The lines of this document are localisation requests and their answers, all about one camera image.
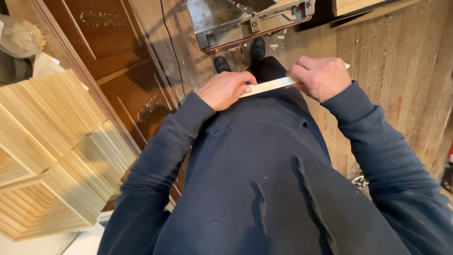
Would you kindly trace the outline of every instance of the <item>black power cord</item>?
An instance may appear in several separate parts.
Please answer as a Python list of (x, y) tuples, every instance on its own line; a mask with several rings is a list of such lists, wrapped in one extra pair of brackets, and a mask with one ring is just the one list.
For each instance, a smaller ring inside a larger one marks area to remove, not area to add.
[(184, 97), (187, 97), (186, 92), (184, 91), (183, 73), (181, 72), (181, 66), (179, 65), (179, 60), (178, 60), (178, 56), (176, 55), (176, 51), (174, 50), (173, 39), (171, 38), (171, 34), (170, 34), (169, 28), (167, 26), (167, 22), (165, 22), (164, 5), (162, 4), (162, 0), (160, 0), (160, 8), (162, 9), (162, 20), (164, 21), (165, 28), (167, 30), (167, 33), (169, 34), (171, 47), (173, 49), (174, 57), (176, 58), (176, 63), (178, 64), (179, 77), (181, 78), (181, 87), (183, 88), (183, 94), (184, 94)]

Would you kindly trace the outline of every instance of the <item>man's right hand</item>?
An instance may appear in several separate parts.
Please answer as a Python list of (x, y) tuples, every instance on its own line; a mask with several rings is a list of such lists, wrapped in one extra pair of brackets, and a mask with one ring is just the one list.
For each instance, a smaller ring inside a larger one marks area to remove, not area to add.
[(303, 56), (288, 71), (287, 76), (299, 78), (302, 82), (291, 86), (320, 103), (351, 85), (351, 77), (339, 58), (311, 59)]

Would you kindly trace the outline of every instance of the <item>black shoe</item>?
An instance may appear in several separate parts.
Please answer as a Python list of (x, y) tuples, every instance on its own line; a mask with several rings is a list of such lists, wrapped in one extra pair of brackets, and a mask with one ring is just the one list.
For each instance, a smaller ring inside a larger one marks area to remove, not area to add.
[(231, 68), (227, 62), (227, 59), (222, 56), (218, 56), (214, 59), (214, 66), (216, 67), (218, 74), (224, 71), (231, 72)]
[(250, 46), (250, 55), (252, 58), (252, 63), (264, 59), (264, 57), (266, 56), (266, 43), (264, 42), (263, 38), (258, 37), (253, 41)]

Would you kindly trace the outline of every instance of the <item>wooden door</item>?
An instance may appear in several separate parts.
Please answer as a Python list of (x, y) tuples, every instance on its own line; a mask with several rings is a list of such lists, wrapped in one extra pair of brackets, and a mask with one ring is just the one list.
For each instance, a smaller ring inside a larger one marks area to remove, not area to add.
[[(127, 0), (44, 0), (138, 147), (176, 110)], [(172, 191), (175, 200), (179, 192)]]

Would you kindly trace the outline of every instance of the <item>hardwood floor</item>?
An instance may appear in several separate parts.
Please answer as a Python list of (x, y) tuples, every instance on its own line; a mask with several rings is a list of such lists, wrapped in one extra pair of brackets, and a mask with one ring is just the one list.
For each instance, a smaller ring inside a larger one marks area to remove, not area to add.
[[(181, 100), (179, 71), (162, 22), (159, 0), (130, 3)], [(449, 0), (424, 0), (339, 29), (324, 25), (296, 33), (289, 28), (286, 34), (280, 31), (265, 38), (267, 45), (279, 45), (267, 48), (267, 55), (275, 56), (287, 69), (302, 55), (336, 56), (351, 64), (352, 79), (358, 80), (373, 103), (384, 108), (387, 121), (405, 135), (437, 177), (448, 149), (441, 144), (448, 144), (445, 139), (451, 139), (444, 137), (444, 131), (453, 104), (452, 9)], [(185, 0), (164, 1), (164, 11), (186, 94), (201, 88), (215, 74), (212, 63), (218, 55), (228, 59), (233, 71), (249, 65), (249, 47), (219, 50), (213, 55), (200, 51)], [(348, 178), (356, 176), (360, 168), (351, 154), (349, 141), (337, 128), (336, 119), (317, 102), (309, 98), (307, 102), (326, 140), (333, 167)]]

